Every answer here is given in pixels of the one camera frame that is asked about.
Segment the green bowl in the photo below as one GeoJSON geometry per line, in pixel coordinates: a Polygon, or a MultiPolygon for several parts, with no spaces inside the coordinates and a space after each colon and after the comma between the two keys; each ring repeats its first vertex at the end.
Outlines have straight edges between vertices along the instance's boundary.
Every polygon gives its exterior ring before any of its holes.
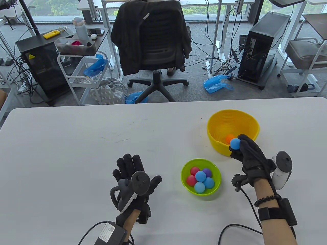
{"type": "Polygon", "coordinates": [[[188,163],[186,163],[184,165],[182,172],[181,172],[181,180],[182,180],[183,186],[190,193],[197,195],[197,196],[210,196],[218,190],[218,188],[221,184],[221,175],[220,175],[220,171],[217,168],[217,166],[214,165],[212,162],[210,162],[206,159],[197,158],[197,159],[193,159],[193,160],[189,161],[188,163]],[[200,170],[205,169],[205,168],[210,169],[212,172],[212,178],[215,181],[215,186],[212,189],[206,189],[201,194],[196,193],[194,190],[194,187],[190,187],[186,182],[187,177],[191,175],[190,171],[191,171],[191,168],[193,168],[193,167],[198,167],[200,170]]]}

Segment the computer tower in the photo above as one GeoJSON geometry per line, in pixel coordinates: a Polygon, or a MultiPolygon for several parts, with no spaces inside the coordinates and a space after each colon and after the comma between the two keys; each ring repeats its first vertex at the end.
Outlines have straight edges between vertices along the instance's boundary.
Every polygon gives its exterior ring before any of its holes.
{"type": "MultiPolygon", "coordinates": [[[[58,28],[58,30],[63,31],[49,39],[45,39],[43,37],[44,33],[42,33],[39,36],[32,36],[16,42],[22,54],[22,59],[26,62],[35,81],[43,90],[39,94],[49,105],[53,105],[53,101],[57,97],[70,91],[57,62],[58,51],[54,41],[60,37],[70,38],[74,33],[68,28],[58,28]]],[[[80,60],[80,57],[67,57],[62,60],[63,67],[68,75],[73,73],[80,60]]]]}
{"type": "Polygon", "coordinates": [[[238,70],[242,81],[259,82],[275,57],[289,18],[268,12],[251,28],[238,70]]]}

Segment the warning sticker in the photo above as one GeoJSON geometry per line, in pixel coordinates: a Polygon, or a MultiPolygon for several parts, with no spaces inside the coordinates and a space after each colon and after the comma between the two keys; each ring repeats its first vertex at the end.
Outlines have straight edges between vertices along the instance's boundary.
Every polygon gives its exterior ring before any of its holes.
{"type": "Polygon", "coordinates": [[[115,230],[114,226],[112,226],[109,223],[106,223],[106,225],[103,227],[101,231],[99,238],[105,242],[108,242],[114,230],[115,230]]]}

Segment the gray cushion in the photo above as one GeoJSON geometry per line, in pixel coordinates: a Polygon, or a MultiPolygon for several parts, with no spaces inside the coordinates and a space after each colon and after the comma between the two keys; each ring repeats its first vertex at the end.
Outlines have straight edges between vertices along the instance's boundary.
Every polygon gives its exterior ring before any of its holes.
{"type": "MultiPolygon", "coordinates": [[[[309,69],[321,44],[303,40],[290,40],[285,52],[297,69],[309,69]]],[[[323,48],[317,61],[327,61],[327,45],[323,48]]],[[[327,64],[314,65],[313,68],[327,67],[327,64]]]]}

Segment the hand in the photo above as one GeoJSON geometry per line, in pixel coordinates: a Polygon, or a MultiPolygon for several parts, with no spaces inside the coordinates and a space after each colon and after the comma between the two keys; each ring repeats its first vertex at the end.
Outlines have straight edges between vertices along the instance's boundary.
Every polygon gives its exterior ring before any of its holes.
{"type": "MultiPolygon", "coordinates": [[[[115,169],[112,172],[112,175],[115,177],[117,182],[120,179],[130,180],[132,175],[136,171],[144,171],[144,167],[139,155],[134,155],[132,158],[130,154],[125,154],[123,158],[119,158],[117,160],[117,166],[119,170],[115,169]]],[[[149,195],[151,195],[154,192],[154,189],[157,188],[157,186],[161,181],[162,181],[161,176],[159,175],[155,176],[150,182],[150,187],[148,192],[143,196],[137,196],[137,198],[135,198],[128,206],[128,208],[124,211],[124,213],[117,217],[116,223],[118,225],[124,224],[124,222],[127,220],[127,218],[132,214],[133,210],[135,209],[142,211],[144,205],[147,203],[149,199],[149,195]]],[[[117,197],[117,201],[119,200],[120,200],[120,194],[118,194],[117,197]]]]}
{"type": "Polygon", "coordinates": [[[271,179],[270,172],[274,170],[274,163],[266,159],[260,147],[244,134],[239,135],[240,149],[234,150],[229,147],[231,158],[243,163],[242,171],[246,174],[249,183],[253,186],[256,179],[271,179]]]}

